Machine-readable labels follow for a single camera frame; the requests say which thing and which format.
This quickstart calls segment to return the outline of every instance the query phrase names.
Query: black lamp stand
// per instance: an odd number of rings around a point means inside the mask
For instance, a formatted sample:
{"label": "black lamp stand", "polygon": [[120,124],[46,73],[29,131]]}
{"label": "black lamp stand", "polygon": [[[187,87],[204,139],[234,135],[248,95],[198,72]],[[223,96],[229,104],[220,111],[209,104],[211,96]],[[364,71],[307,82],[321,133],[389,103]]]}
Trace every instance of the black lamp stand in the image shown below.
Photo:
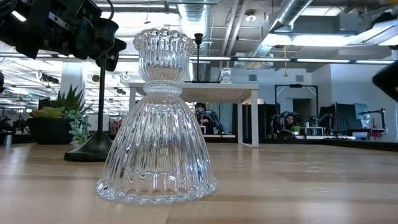
{"label": "black lamp stand", "polygon": [[114,34],[119,26],[109,19],[100,19],[94,25],[96,27],[95,42],[102,52],[100,56],[101,73],[99,79],[98,130],[87,142],[76,149],[66,152],[64,155],[66,161],[104,162],[112,146],[112,141],[103,132],[105,71],[108,50],[114,45]]}

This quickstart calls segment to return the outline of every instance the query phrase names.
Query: black lamp base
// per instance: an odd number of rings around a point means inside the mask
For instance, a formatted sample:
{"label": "black lamp base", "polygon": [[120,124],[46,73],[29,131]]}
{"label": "black lamp base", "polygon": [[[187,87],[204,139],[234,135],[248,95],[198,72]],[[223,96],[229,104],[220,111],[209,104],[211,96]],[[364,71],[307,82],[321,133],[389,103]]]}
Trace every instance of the black lamp base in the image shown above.
{"label": "black lamp base", "polygon": [[95,133],[86,143],[67,151],[63,159],[73,162],[104,162],[112,143],[107,134]]}

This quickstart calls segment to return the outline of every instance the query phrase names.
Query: black planter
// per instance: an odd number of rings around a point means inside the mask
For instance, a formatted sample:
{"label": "black planter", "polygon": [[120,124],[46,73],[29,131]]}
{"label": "black planter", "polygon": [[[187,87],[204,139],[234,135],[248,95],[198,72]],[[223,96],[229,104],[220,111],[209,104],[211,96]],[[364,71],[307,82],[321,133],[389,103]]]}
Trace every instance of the black planter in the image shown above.
{"label": "black planter", "polygon": [[62,118],[29,118],[27,124],[37,144],[69,144],[73,139],[73,135],[68,133],[72,130],[71,121]]}

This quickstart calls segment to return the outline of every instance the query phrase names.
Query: ribbed glass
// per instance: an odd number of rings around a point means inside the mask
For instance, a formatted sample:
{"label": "ribbed glass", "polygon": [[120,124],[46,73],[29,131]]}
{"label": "ribbed glass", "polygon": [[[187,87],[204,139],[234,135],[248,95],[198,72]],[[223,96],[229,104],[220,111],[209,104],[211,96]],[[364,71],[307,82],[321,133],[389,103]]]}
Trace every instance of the ribbed glass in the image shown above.
{"label": "ribbed glass", "polygon": [[147,95],[123,122],[96,184],[100,196],[127,203],[172,203],[210,194],[217,181],[192,112],[179,97],[191,39],[167,29],[136,35]]}

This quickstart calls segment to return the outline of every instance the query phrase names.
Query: succulent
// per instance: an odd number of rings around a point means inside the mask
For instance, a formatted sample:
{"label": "succulent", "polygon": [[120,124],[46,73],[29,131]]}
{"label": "succulent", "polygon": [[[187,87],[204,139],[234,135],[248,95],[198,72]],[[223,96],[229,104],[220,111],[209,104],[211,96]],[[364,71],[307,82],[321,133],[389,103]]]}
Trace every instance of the succulent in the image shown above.
{"label": "succulent", "polygon": [[42,109],[35,110],[29,115],[33,118],[63,118],[64,111],[65,107],[51,108],[48,106],[44,106]]}
{"label": "succulent", "polygon": [[65,93],[61,95],[61,93],[58,92],[58,98],[55,102],[55,106],[58,108],[65,107],[65,111],[74,110],[84,113],[88,108],[91,107],[91,105],[89,105],[89,107],[87,107],[86,109],[83,109],[86,103],[86,101],[84,101],[83,103],[81,102],[83,99],[83,90],[80,91],[77,95],[76,91],[77,87],[73,90],[72,85],[70,85],[67,97],[65,97]]}
{"label": "succulent", "polygon": [[87,141],[89,133],[88,127],[91,125],[88,122],[88,117],[85,111],[90,108],[93,104],[84,108],[86,101],[82,102],[83,90],[77,93],[77,87],[72,89],[70,85],[69,92],[65,97],[65,94],[58,92],[58,98],[56,101],[49,101],[47,105],[41,110],[36,110],[30,113],[33,118],[66,118],[72,119],[69,123],[72,130],[69,134],[73,135],[73,140],[77,140],[78,144],[83,144]]}

